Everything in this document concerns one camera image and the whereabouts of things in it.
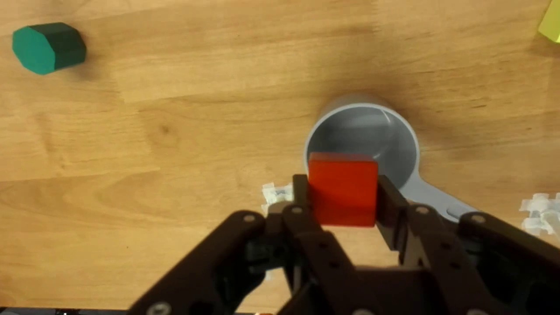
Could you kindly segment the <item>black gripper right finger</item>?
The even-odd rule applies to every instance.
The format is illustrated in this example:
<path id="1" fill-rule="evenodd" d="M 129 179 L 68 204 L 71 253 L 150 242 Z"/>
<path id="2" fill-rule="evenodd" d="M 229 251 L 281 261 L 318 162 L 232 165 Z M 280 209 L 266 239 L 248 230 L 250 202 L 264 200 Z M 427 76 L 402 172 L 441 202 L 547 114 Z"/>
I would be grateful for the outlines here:
<path id="1" fill-rule="evenodd" d="M 386 247 L 397 254 L 397 263 L 406 261 L 406 242 L 407 242 L 407 221 L 406 212 L 409 204 L 400 191 L 385 176 L 378 179 L 378 211 L 376 226 L 386 244 Z"/>

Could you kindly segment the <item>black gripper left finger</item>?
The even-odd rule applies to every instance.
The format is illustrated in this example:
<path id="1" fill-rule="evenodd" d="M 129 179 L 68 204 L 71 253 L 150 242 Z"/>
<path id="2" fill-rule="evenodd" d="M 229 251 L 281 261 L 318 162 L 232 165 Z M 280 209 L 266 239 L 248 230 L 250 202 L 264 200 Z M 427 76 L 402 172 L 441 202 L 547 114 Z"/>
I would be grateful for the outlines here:
<path id="1" fill-rule="evenodd" d="M 306 223 L 315 225 L 311 200 L 309 200 L 309 184 L 306 176 L 294 176 L 292 177 L 292 190 L 294 190 L 294 205 L 290 214 L 295 219 L 302 219 Z"/>

